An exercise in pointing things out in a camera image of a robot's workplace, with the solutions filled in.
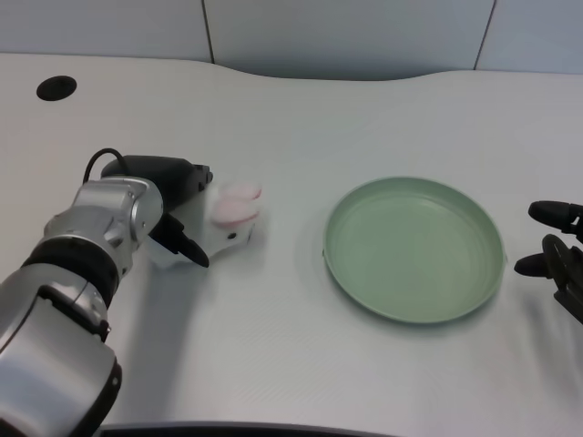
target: plate rim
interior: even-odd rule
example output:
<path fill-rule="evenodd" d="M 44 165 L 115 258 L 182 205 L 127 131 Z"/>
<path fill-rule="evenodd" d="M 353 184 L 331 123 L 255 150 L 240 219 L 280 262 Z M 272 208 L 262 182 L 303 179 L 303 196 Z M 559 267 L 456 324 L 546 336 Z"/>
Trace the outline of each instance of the plate rim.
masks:
<path fill-rule="evenodd" d="M 500 250 L 501 250 L 501 261 L 500 261 L 500 265 L 498 266 L 498 274 L 497 274 L 497 278 L 496 278 L 496 282 L 494 283 L 494 286 L 491 288 L 491 290 L 487 291 L 487 294 L 475 305 L 471 306 L 469 309 L 461 312 L 460 314 L 454 316 L 454 317 L 449 317 L 446 319 L 435 319 L 435 320 L 408 320 L 407 318 L 402 318 L 399 316 L 395 316 L 393 314 L 388 314 L 388 313 L 383 313 L 380 312 L 379 310 L 376 310 L 372 307 L 370 307 L 369 305 L 365 304 L 364 302 L 360 301 L 357 297 L 355 297 L 349 290 L 348 288 L 346 288 L 338 279 L 338 275 L 336 274 L 336 272 L 334 271 L 333 268 L 333 263 L 330 261 L 330 254 L 328 253 L 328 250 L 326 250 L 327 247 L 327 240 L 328 240 L 328 233 L 329 233 L 329 229 L 330 229 L 330 222 L 332 221 L 332 218 L 334 217 L 334 214 L 336 213 L 336 211 L 338 210 L 338 208 L 342 205 L 342 203 L 348 198 L 350 197 L 354 192 L 358 191 L 361 188 L 367 187 L 369 185 L 372 185 L 374 183 L 378 183 L 378 182 L 382 182 L 382 181 L 386 181 L 386 180 L 394 180 L 394 179 L 409 179 L 409 180 L 421 180 L 423 182 L 429 182 L 431 184 L 436 184 L 448 189 L 453 190 L 455 193 L 460 194 L 462 196 L 464 196 L 465 198 L 467 198 L 468 200 L 470 200 L 474 205 L 477 206 L 477 208 L 486 216 L 486 218 L 490 221 L 490 223 L 492 223 L 492 226 L 494 227 L 494 230 L 496 232 L 498 241 L 500 243 Z M 336 284 L 338 284 L 338 286 L 343 290 L 344 293 L 346 293 L 351 299 L 355 300 L 359 305 L 363 306 L 364 308 L 368 309 L 369 311 L 378 314 L 380 316 L 386 317 L 387 319 L 390 320 L 396 320 L 396 321 L 401 321 L 401 322 L 406 322 L 406 323 L 412 323 L 412 324 L 418 324 L 418 325 L 428 325 L 428 324 L 434 324 L 434 323 L 444 323 L 444 322 L 448 322 L 448 321 L 452 321 L 452 320 L 457 320 L 460 319 L 466 315 L 468 315 L 469 313 L 477 310 L 478 308 L 482 307 L 486 302 L 488 302 L 490 299 L 492 299 L 500 290 L 501 286 L 502 286 L 502 279 L 504 278 L 504 272 L 506 270 L 506 263 L 507 263 L 507 256 L 506 256 L 506 249 L 504 247 L 504 240 L 502 239 L 502 235 L 500 234 L 500 229 L 498 228 L 496 222 L 494 221 L 494 219 L 492 218 L 492 216 L 490 216 L 490 214 L 488 214 L 488 212 L 482 208 L 482 206 L 476 202 L 473 198 L 471 198 L 470 196 L 468 196 L 465 192 L 451 187 L 450 185 L 444 184 L 442 182 L 438 182 L 436 180 L 430 179 L 430 178 L 418 178 L 418 177 L 412 177 L 412 176 L 390 176 L 390 177 L 386 177 L 386 178 L 376 178 L 373 180 L 369 180 L 368 182 L 364 182 L 363 184 L 351 189 L 349 192 L 347 192 L 344 196 L 342 196 L 340 198 L 340 200 L 338 200 L 334 206 L 332 207 L 332 210 L 330 212 L 330 214 L 328 215 L 328 218 L 326 219 L 326 224 L 324 227 L 324 232 L 323 232 L 323 249 L 322 249 L 322 253 L 324 256 L 324 260 L 326 262 L 326 267 L 327 269 L 330 271 L 330 273 L 332 274 L 332 277 L 334 279 L 334 281 L 336 282 Z"/>

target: green plate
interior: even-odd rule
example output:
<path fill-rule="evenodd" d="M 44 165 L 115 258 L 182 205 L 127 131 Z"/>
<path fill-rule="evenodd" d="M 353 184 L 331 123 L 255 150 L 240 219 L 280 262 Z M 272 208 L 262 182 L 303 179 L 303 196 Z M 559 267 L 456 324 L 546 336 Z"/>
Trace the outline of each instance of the green plate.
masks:
<path fill-rule="evenodd" d="M 475 310 L 497 292 L 506 264 L 483 209 L 419 178 L 379 179 L 347 194 L 326 225 L 324 257 L 364 307 L 413 323 Z"/>

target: table surface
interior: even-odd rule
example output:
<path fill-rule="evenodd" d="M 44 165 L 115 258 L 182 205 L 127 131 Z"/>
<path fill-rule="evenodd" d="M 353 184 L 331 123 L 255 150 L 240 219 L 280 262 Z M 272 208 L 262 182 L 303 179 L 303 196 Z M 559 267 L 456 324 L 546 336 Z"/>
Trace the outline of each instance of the table surface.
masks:
<path fill-rule="evenodd" d="M 76 93 L 39 100 L 38 84 L 56 75 L 74 77 Z M 580 435 L 583 326 L 554 301 L 552 282 L 512 266 L 551 231 L 527 216 L 530 202 L 583 202 L 583 76 L 472 71 L 359 83 L 189 61 L 0 55 L 0 96 L 2 277 L 69 206 L 100 148 L 182 157 L 210 165 L 218 181 L 264 186 L 250 244 L 209 270 L 161 270 L 136 255 L 110 309 L 108 344 L 124 382 L 107 423 Z M 470 317 L 390 322 L 326 273 L 322 230 L 334 203 L 402 175 L 459 188 L 501 231 L 502 288 Z"/>

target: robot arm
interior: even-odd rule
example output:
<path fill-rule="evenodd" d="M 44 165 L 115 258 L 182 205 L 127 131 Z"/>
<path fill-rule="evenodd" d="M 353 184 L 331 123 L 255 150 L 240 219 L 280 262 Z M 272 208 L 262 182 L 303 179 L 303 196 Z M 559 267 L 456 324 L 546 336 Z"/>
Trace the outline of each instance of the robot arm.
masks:
<path fill-rule="evenodd" d="M 538 201 L 530 205 L 528 215 L 544 225 L 574 234 L 583 242 L 583 206 L 556 201 Z M 555 299 L 583 323 L 583 252 L 569 249 L 557 236 L 543 238 L 542 253 L 520 259 L 515 271 L 524 276 L 553 279 Z"/>
<path fill-rule="evenodd" d="M 123 158 L 120 164 L 125 174 L 140 177 L 105 175 L 84 183 L 73 205 L 49 221 L 24 265 L 0 286 L 3 437 L 93 435 L 121 384 L 121 368 L 105 344 L 107 308 L 132 268 L 132 254 L 152 234 L 178 242 L 179 250 L 199 261 L 197 244 L 167 210 L 168 203 L 178 205 L 202 191 L 212 180 L 209 168 L 181 159 L 134 158 L 133 167 Z M 148 173 L 140 165 L 144 159 L 150 170 L 169 167 Z M 187 169 L 178 182 L 176 164 Z M 169 174 L 171 186 L 165 183 Z M 176 197 L 200 177 L 204 183 L 194 180 L 192 192 Z"/>

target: black cable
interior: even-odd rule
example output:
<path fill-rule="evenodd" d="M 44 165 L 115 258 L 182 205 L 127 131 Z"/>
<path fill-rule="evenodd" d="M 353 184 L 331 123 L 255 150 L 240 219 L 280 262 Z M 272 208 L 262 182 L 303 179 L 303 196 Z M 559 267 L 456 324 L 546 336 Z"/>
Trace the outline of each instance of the black cable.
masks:
<path fill-rule="evenodd" d="M 89 176 L 91 175 L 91 169 L 93 168 L 95 162 L 99 158 L 101 158 L 103 155 L 106 155 L 107 153 L 110 153 L 110 154 L 114 155 L 118 159 L 118 163 L 121 166 L 121 169 L 123 170 L 124 175 L 125 176 L 129 176 L 128 163 L 126 162 L 126 160 L 124 159 L 124 157 L 121 156 L 121 153 L 119 153 L 114 148 L 109 148 L 109 147 L 108 148 L 102 148 L 95 155 L 93 155 L 93 157 L 91 157 L 91 159 L 87 163 L 87 167 L 85 168 L 85 175 L 83 175 L 83 183 L 84 184 L 87 181 L 89 181 Z"/>

